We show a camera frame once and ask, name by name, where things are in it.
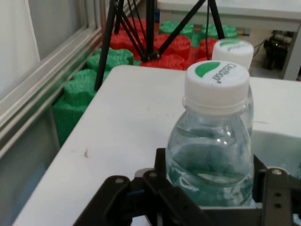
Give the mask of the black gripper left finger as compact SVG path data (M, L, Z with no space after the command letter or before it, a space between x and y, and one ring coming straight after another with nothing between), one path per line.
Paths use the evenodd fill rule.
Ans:
M165 177L164 148L156 150L153 169L133 180L108 177L75 221L76 226L129 226L145 216L152 226L210 226L212 221Z

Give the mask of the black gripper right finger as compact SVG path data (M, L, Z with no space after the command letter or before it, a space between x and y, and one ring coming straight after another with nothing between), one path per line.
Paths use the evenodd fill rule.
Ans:
M253 156L253 200L261 203L261 226L301 224L301 181L286 170L265 166Z

